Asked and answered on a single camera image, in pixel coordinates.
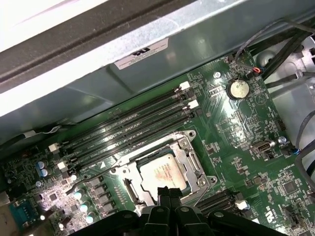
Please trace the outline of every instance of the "white label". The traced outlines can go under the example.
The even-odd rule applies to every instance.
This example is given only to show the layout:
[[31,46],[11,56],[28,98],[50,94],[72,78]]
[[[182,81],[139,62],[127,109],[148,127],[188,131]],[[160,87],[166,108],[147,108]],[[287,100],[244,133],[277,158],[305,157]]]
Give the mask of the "white label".
[[118,69],[122,70],[132,64],[135,64],[138,61],[143,60],[144,58],[152,56],[155,53],[158,53],[166,49],[167,47],[168,47],[168,38],[160,42],[157,42],[147,48],[143,48],[140,51],[135,52],[132,55],[115,62],[115,65],[118,67]]

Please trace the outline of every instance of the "cable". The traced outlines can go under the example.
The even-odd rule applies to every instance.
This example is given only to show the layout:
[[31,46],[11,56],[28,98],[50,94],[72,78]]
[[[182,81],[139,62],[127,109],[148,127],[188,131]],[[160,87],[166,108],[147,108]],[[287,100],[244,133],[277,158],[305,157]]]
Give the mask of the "cable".
[[299,45],[310,36],[308,32],[301,32],[296,34],[291,38],[286,45],[276,54],[274,58],[270,60],[265,66],[265,71],[262,73],[263,80],[268,79],[268,77],[273,74],[283,62],[293,53]]
[[315,160],[310,164],[310,166],[307,168],[306,173],[312,177],[313,173],[315,171]]
[[299,129],[299,132],[297,134],[297,138],[296,138],[296,143],[295,143],[295,147],[297,149],[300,148],[300,142],[301,142],[301,138],[302,138],[302,134],[303,134],[303,131],[305,129],[305,127],[307,126],[307,124],[310,122],[310,120],[313,118],[313,116],[315,116],[315,110],[310,112],[303,120],[303,122],[301,123],[300,125],[300,129]]
[[[301,72],[303,74],[303,77],[315,77],[315,72]],[[293,75],[289,75],[287,77],[284,77],[282,79],[279,79],[277,81],[271,82],[271,83],[267,83],[266,87],[268,89],[273,88],[273,87],[277,87],[280,85],[284,85],[286,83],[290,83],[294,80],[299,79],[299,77],[296,74]]]
[[258,31],[256,34],[254,34],[250,39],[248,39],[236,52],[236,55],[235,55],[235,61],[238,61],[239,59],[239,56],[241,54],[241,52],[250,44],[252,43],[256,38],[258,38],[262,33],[264,33],[266,30],[268,30],[270,27],[278,24],[278,23],[287,23],[293,27],[296,27],[300,30],[304,30],[304,31],[307,31],[307,32],[311,32],[311,33],[315,33],[315,29],[313,28],[310,28],[310,27],[307,27],[307,26],[304,26],[304,25],[301,25],[299,23],[296,23],[296,22],[293,22],[291,20],[288,20],[288,19],[284,19],[284,18],[281,18],[281,19],[278,19],[278,20],[275,20],[273,22],[271,22],[270,24],[266,25],[264,28],[262,28],[260,31]]
[[301,152],[297,155],[295,159],[295,166],[299,170],[300,174],[304,180],[309,184],[311,189],[315,192],[315,183],[312,181],[311,177],[306,172],[302,159],[315,150],[315,140],[311,141]]
[[57,125],[57,126],[53,127],[51,130],[49,130],[47,132],[36,132],[34,130],[30,130],[30,131],[25,132],[23,134],[19,134],[18,136],[15,136],[14,138],[12,138],[12,139],[6,141],[5,143],[1,144],[0,145],[0,150],[7,149],[10,146],[16,144],[17,142],[19,142],[21,140],[33,137],[33,136],[38,135],[38,134],[53,134],[53,133],[56,133],[62,127],[63,127],[62,125]]

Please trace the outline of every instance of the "microchip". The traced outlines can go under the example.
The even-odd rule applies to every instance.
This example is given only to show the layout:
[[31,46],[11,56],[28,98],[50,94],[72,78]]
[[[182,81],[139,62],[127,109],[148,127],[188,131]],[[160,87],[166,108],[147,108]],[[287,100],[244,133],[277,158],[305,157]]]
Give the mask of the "microchip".
[[113,205],[111,203],[108,203],[108,204],[103,206],[102,211],[109,212],[109,211],[111,211],[113,209],[114,209]]
[[153,199],[158,200],[158,187],[179,188],[187,187],[183,173],[172,154],[162,157],[140,167],[143,178],[142,187],[149,191]]
[[246,181],[246,185],[247,185],[247,187],[252,187],[253,186],[253,182],[251,180],[247,180]]
[[88,183],[88,187],[94,187],[100,184],[99,178],[93,179],[91,182]]
[[63,178],[69,178],[70,177],[70,175],[68,174],[67,171],[62,172],[62,176],[63,176]]
[[287,194],[293,193],[297,189],[294,181],[284,184],[283,187]]
[[304,233],[301,233],[299,236],[312,236],[312,233],[310,231],[306,231]]
[[215,150],[212,147],[207,149],[207,153],[210,155],[213,154],[214,152],[215,152]]
[[78,209],[79,209],[79,208],[78,208],[77,205],[71,206],[71,211],[72,211],[72,212],[74,212],[74,211],[76,211],[76,210],[78,210]]
[[49,198],[50,198],[51,201],[54,201],[54,200],[57,199],[57,195],[56,194],[52,194],[52,195],[49,196]]
[[254,183],[255,183],[255,184],[261,184],[261,183],[262,183],[261,177],[260,177],[260,176],[255,177],[255,178],[254,178]]
[[108,201],[109,201],[109,198],[107,195],[103,195],[97,199],[97,203],[99,203],[99,204],[103,204],[103,203],[108,202]]
[[40,194],[36,194],[36,195],[34,195],[34,200],[36,202],[40,202],[41,200],[43,200],[43,197]]
[[103,194],[103,193],[105,193],[105,190],[104,190],[104,188],[101,186],[101,187],[98,187],[98,188],[96,188],[95,190],[94,190],[94,194],[95,195],[100,195],[100,194]]

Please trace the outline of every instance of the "gray metal panel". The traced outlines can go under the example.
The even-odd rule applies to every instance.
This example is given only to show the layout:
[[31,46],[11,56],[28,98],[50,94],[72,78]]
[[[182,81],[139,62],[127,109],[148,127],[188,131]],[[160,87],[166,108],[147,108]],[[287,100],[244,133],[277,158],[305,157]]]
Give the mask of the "gray metal panel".
[[[299,15],[308,9],[313,10],[315,2],[286,0],[284,4],[283,1],[278,0],[270,0],[268,3],[261,0],[200,0],[198,4],[194,3],[195,8],[183,8],[150,23],[148,29],[151,31],[142,29],[139,31],[138,38],[129,38],[129,41],[125,41],[125,45],[119,47],[117,45],[115,48],[118,51],[127,48],[128,42],[132,43],[134,40],[138,46],[145,45],[143,40],[154,42],[161,38],[161,33],[167,36],[186,26],[186,30],[169,38],[169,46],[166,50],[123,70],[118,70],[113,64],[108,65],[74,81],[66,88],[1,117],[2,140],[64,118],[80,121],[93,116],[139,92],[235,49],[272,20],[293,14]],[[200,21],[203,21],[192,26],[197,23],[196,15],[200,16],[198,18]],[[308,18],[311,15],[313,13],[303,16]],[[195,20],[189,24],[187,20],[193,17]],[[113,49],[109,50],[106,46],[99,49],[97,53],[99,57],[92,63],[86,61],[86,67],[93,65],[95,68],[104,62],[102,56],[108,58],[106,53],[112,53]],[[74,66],[75,61],[67,69],[68,74],[60,76],[71,77],[71,73],[77,75],[77,71],[81,69],[88,70],[85,67]],[[91,102],[85,103],[86,99],[90,99]]]

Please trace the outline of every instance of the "motherboard screw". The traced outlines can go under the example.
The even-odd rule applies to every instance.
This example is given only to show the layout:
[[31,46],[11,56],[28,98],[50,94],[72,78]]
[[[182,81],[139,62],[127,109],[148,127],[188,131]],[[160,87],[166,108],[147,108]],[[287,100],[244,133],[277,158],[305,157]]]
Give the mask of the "motherboard screw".
[[284,137],[284,136],[278,137],[278,143],[279,144],[285,144],[286,143],[286,137]]
[[215,72],[215,73],[213,74],[213,77],[214,77],[215,79],[218,79],[218,78],[221,77],[221,73],[217,71],[217,72]]

